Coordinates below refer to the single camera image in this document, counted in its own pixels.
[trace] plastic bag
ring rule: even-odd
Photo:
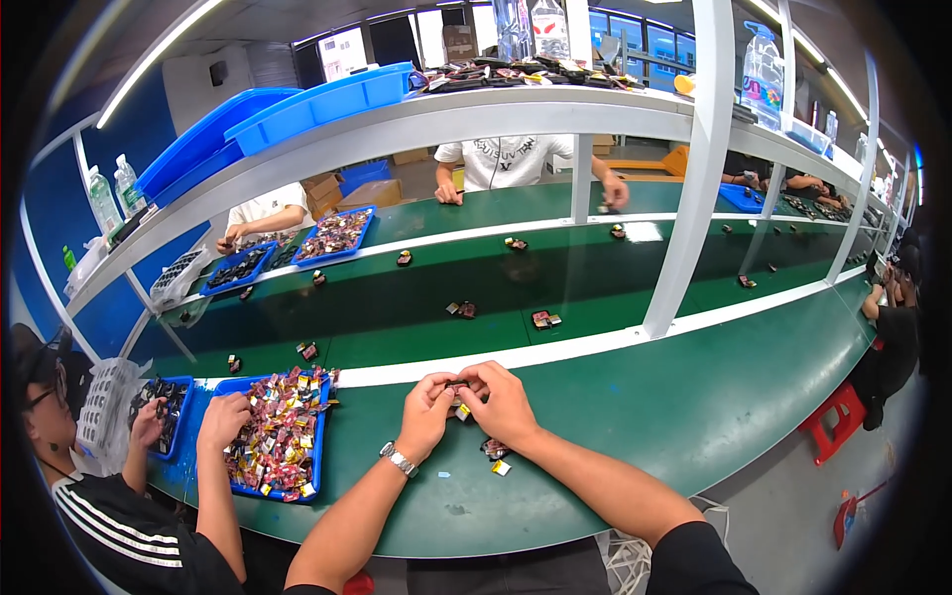
[[[102,236],[92,238],[83,245],[83,248],[86,249],[86,254],[83,254],[83,258],[79,259],[76,266],[69,272],[66,287],[63,289],[63,293],[70,299],[76,295],[76,292],[86,283],[92,272],[99,267],[108,254]]]
[[[93,366],[86,402],[79,411],[76,442],[103,466],[108,476],[122,471],[129,454],[129,426],[125,423],[129,401],[148,380],[140,378],[152,361],[139,366],[114,357]]]
[[[159,278],[149,289],[149,297],[156,312],[164,312],[177,306],[188,295],[191,284],[198,279],[208,263],[214,260],[205,245],[175,259],[170,267],[164,268]]]

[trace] ceiling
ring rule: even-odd
[[[71,93],[111,79],[129,70],[161,33],[196,0],[115,0],[126,9],[96,46],[79,73]],[[161,59],[206,54],[224,46],[252,41],[291,43],[362,19],[437,0],[225,0],[203,16],[173,43]],[[615,9],[684,30],[695,30],[690,0],[652,4],[644,0],[589,0],[589,5]],[[756,11],[745,0],[732,0],[735,29]],[[791,0],[791,16],[820,51],[834,65],[861,104],[867,105],[866,68],[859,37],[845,21],[835,0]],[[738,38],[743,53],[748,36]],[[827,97],[843,101],[839,114],[856,114],[829,76],[810,73],[811,85],[819,85]],[[895,152],[905,149],[910,138],[889,85],[881,80],[880,115],[885,122],[883,140]]]

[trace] black shirt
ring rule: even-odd
[[[757,589],[734,566],[714,527],[704,521],[695,521],[668,531],[651,555],[646,594],[680,593],[757,595]],[[322,586],[296,585],[285,589],[284,595],[334,594]]]
[[[849,381],[861,400],[887,398],[905,385],[919,359],[917,310],[880,306],[876,336],[883,348],[870,347],[850,373]]]
[[[76,547],[129,593],[244,593],[225,558],[202,534],[140,496],[121,474],[74,473],[52,486]]]
[[[763,181],[770,177],[770,164],[763,159],[729,150],[724,158],[724,173],[744,175],[745,171],[756,171],[757,177]]]
[[[784,179],[789,180],[790,178],[798,175],[806,175],[799,169],[787,168],[786,174],[783,176]],[[823,184],[830,189],[830,197],[836,197],[836,187],[827,182],[826,180],[821,180]],[[790,186],[786,187],[783,190],[784,194],[789,194],[790,196],[798,196],[800,198],[805,198],[807,200],[815,201],[820,198],[820,191],[811,186],[806,188],[791,188]]]

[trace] hand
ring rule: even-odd
[[[449,372],[428,374],[404,401],[404,421],[394,447],[414,465],[425,461],[443,438],[446,414],[453,403],[453,390],[447,389],[446,383],[456,378]]]
[[[535,421],[523,383],[496,362],[470,366],[460,372],[471,388],[460,387],[463,403],[480,427],[507,446],[519,450],[542,429]],[[482,397],[489,397],[483,403]]]
[[[248,225],[240,223],[236,226],[229,226],[228,231],[225,232],[225,242],[228,244],[235,244],[238,238],[243,238],[248,235]]]
[[[139,409],[139,414],[135,416],[135,421],[132,422],[132,432],[129,434],[129,444],[131,446],[149,448],[152,443],[159,439],[166,420],[164,418],[158,419],[155,416],[155,411],[159,406],[164,406],[165,403],[166,398],[159,397]]]
[[[251,419],[251,403],[240,392],[228,396],[212,397],[205,409],[202,426],[198,430],[196,446],[219,453],[234,441],[241,427]]]
[[[628,184],[614,175],[605,178],[602,182],[605,192],[602,199],[613,208],[621,208],[628,204]]]
[[[215,240],[215,249],[218,250],[219,254],[225,254],[226,256],[229,254],[234,254],[236,250],[234,242],[230,243],[225,238]]]
[[[436,200],[440,201],[443,205],[462,205],[463,204],[463,194],[456,191],[455,184],[441,184],[439,188],[433,192],[433,196],[436,196]]]

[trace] green bottle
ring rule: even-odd
[[[72,250],[63,246],[63,264],[66,265],[66,270],[72,272],[76,268],[76,257],[73,255]]]

